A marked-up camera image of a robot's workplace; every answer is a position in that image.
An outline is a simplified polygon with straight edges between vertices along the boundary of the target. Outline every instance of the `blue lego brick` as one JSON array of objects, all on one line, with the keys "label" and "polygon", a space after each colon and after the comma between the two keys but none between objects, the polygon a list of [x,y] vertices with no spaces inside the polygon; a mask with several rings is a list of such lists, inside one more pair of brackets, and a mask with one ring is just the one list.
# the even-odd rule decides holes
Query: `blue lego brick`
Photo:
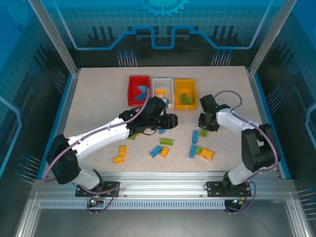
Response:
[{"label": "blue lego brick", "polygon": [[136,101],[142,101],[145,99],[146,99],[146,94],[143,94],[143,93],[135,98]]},{"label": "blue lego brick", "polygon": [[138,87],[138,89],[140,90],[140,92],[141,92],[142,94],[146,94],[146,86],[145,86],[145,85],[140,85],[140,86]]},{"label": "blue lego brick", "polygon": [[194,156],[196,155],[196,148],[197,146],[192,144],[191,149],[190,149],[190,154],[189,154],[190,158],[194,158]]},{"label": "blue lego brick", "polygon": [[150,155],[152,158],[154,158],[156,155],[158,155],[160,152],[162,151],[162,146],[156,146],[155,149],[153,149],[151,152],[150,152]]},{"label": "blue lego brick", "polygon": [[198,131],[194,130],[193,131],[193,136],[192,136],[192,143],[196,144],[198,142]]},{"label": "blue lego brick", "polygon": [[159,133],[159,134],[164,134],[166,131],[167,131],[167,129],[159,129],[159,130],[158,130],[158,133]]}]

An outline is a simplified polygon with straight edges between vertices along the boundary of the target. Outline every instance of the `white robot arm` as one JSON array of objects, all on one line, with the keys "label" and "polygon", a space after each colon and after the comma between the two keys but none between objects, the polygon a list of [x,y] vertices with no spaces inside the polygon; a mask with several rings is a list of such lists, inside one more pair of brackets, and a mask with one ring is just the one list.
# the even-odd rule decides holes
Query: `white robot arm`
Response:
[{"label": "white robot arm", "polygon": [[125,139],[145,129],[172,129],[178,125],[178,117],[166,113],[167,103],[158,97],[148,100],[142,112],[136,116],[135,109],[124,111],[110,123],[85,134],[68,139],[56,136],[47,155],[49,165],[66,148],[71,147],[54,164],[52,171],[59,184],[75,182],[94,192],[103,189],[104,181],[95,169],[88,169],[82,161],[94,151],[117,140]]},{"label": "white robot arm", "polygon": [[234,190],[240,190],[239,185],[251,179],[260,170],[267,169],[275,163],[275,154],[268,141],[255,129],[258,127],[268,137],[277,153],[277,142],[272,127],[269,124],[259,125],[247,121],[237,115],[228,105],[218,105],[212,95],[206,95],[200,99],[205,114],[201,113],[198,125],[209,131],[217,131],[219,126],[224,126],[238,136],[241,140],[242,162],[233,170],[224,175],[223,185],[228,194]]}]

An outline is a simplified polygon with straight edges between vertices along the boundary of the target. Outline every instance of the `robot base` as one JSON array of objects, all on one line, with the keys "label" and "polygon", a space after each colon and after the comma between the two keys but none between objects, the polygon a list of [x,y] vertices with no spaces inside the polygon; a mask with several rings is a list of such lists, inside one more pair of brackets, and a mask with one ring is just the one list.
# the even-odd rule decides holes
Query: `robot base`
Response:
[{"label": "robot base", "polygon": [[[114,187],[119,187],[119,182],[105,182],[102,190],[110,190]],[[102,194],[102,195],[100,195],[100,197],[112,198],[114,196],[115,192],[116,192],[116,190],[109,192],[109,193],[106,193],[106,194]],[[83,190],[80,187],[80,185],[77,186],[76,193],[75,193],[76,197],[90,198],[94,195],[95,194],[87,193],[85,190]]]},{"label": "robot base", "polygon": [[214,181],[214,182],[206,182],[205,190],[207,191],[207,196],[209,198],[242,198],[245,197],[245,193],[242,188],[247,189],[247,198],[251,197],[251,190],[249,184],[241,184],[242,187],[240,189],[236,189],[231,193],[227,193],[225,191],[224,185],[221,181]]}]

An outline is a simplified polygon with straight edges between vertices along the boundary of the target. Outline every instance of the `yellow lego brick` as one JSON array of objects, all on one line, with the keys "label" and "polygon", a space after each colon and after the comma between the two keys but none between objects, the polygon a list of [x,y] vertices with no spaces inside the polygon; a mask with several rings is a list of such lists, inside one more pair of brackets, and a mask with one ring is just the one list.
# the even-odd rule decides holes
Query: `yellow lego brick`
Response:
[{"label": "yellow lego brick", "polygon": [[166,158],[166,156],[168,155],[168,152],[169,152],[169,148],[163,147],[162,151],[160,152],[160,156],[163,158]]},{"label": "yellow lego brick", "polygon": [[213,157],[213,152],[203,148],[199,155],[207,160],[211,160]]},{"label": "yellow lego brick", "polygon": [[121,145],[119,147],[119,156],[126,157],[126,145]]},{"label": "yellow lego brick", "polygon": [[155,91],[155,96],[159,98],[167,97],[167,90],[166,89],[157,89]]},{"label": "yellow lego brick", "polygon": [[122,156],[114,157],[113,158],[113,162],[114,162],[114,164],[123,163],[124,162],[124,157],[122,157]]}]

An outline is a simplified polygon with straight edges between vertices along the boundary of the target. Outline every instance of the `lego brick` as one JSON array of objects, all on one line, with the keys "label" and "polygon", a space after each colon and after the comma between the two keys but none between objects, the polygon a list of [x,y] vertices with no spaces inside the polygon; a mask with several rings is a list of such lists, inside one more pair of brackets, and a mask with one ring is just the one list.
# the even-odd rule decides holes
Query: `lego brick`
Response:
[{"label": "lego brick", "polygon": [[181,104],[186,105],[188,103],[187,95],[181,94]]},{"label": "lego brick", "polygon": [[133,141],[135,140],[135,138],[136,138],[136,134],[133,135],[133,136],[128,137],[129,140],[133,140]]},{"label": "lego brick", "polygon": [[189,97],[189,98],[188,98],[188,102],[189,102],[189,105],[192,105],[192,104],[193,104],[193,98],[192,98],[192,97]]},{"label": "lego brick", "polygon": [[160,156],[163,158],[166,158],[166,156],[168,155],[169,152],[169,148],[168,147],[163,147],[162,151],[160,152]]},{"label": "lego brick", "polygon": [[146,94],[141,93],[139,96],[136,96],[135,100],[136,101],[142,101],[146,99]]},{"label": "lego brick", "polygon": [[196,148],[197,148],[196,145],[194,144],[191,145],[190,154],[189,154],[190,158],[194,158],[194,156],[196,155]]},{"label": "lego brick", "polygon": [[196,154],[199,155],[199,154],[201,153],[201,151],[202,151],[202,147],[197,146],[197,148],[196,148]]},{"label": "lego brick", "polygon": [[150,152],[150,155],[152,158],[154,158],[156,155],[158,155],[160,152],[162,151],[162,146],[156,146],[155,149],[153,149],[151,152]]},{"label": "lego brick", "polygon": [[122,156],[114,157],[113,158],[113,162],[114,162],[114,164],[123,163],[124,162],[124,157],[122,157]]},{"label": "lego brick", "polygon": [[142,94],[146,94],[146,86],[145,85],[140,85],[138,87],[139,91],[142,93]]},{"label": "lego brick", "polygon": [[167,131],[167,129],[159,129],[159,130],[158,130],[158,133],[159,133],[159,134],[164,134],[166,131]]},{"label": "lego brick", "polygon": [[161,139],[160,139],[160,144],[161,144],[161,145],[172,146],[172,145],[173,145],[173,140],[172,140],[172,139],[169,139],[169,138],[161,138]]},{"label": "lego brick", "polygon": [[213,158],[213,152],[211,152],[205,148],[202,149],[202,151],[199,155],[207,160],[211,160]]},{"label": "lego brick", "polygon": [[126,145],[121,145],[119,147],[119,156],[126,157]]},{"label": "lego brick", "polygon": [[166,89],[157,89],[155,91],[155,96],[159,98],[166,98],[167,97],[167,90]]},{"label": "lego brick", "polygon": [[207,136],[207,129],[202,128],[202,129],[201,129],[201,132],[199,133],[199,135],[200,135],[201,137],[206,137],[206,136]]},{"label": "lego brick", "polygon": [[192,135],[192,143],[196,144],[198,142],[198,131],[194,130]]}]

